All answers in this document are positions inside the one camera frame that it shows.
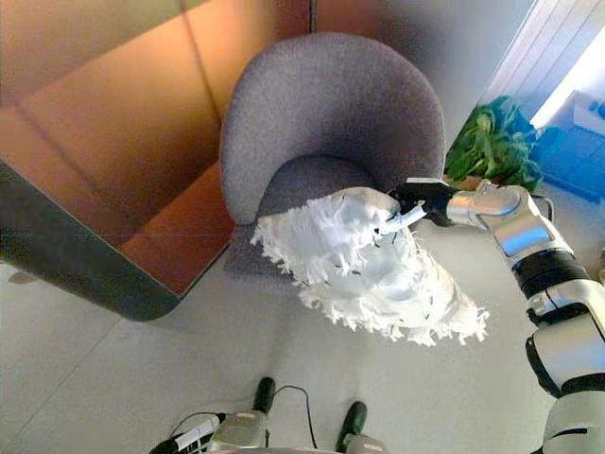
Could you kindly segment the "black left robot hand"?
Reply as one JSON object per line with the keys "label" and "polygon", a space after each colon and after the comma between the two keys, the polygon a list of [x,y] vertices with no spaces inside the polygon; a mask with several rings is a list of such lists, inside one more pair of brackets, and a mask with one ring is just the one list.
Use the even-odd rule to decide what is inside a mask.
{"label": "black left robot hand", "polygon": [[210,441],[220,424],[223,423],[227,417],[224,412],[207,412],[207,415],[210,415],[210,418],[207,421],[204,421],[183,433],[171,435],[168,439],[154,446],[149,453],[187,453],[190,447],[193,447],[192,452],[202,448]]}

